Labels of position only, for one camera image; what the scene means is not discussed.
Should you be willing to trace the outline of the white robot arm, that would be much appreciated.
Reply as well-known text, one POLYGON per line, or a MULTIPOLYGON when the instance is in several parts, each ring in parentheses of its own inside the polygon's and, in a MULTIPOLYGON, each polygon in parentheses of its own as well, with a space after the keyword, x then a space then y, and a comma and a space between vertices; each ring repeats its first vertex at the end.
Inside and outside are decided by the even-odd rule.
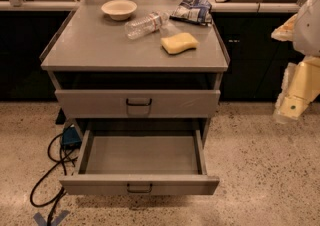
POLYGON ((297 120, 320 95, 320 0, 307 0, 299 11, 275 29, 271 37, 291 41, 304 55, 285 69, 273 117, 285 124, 297 120))

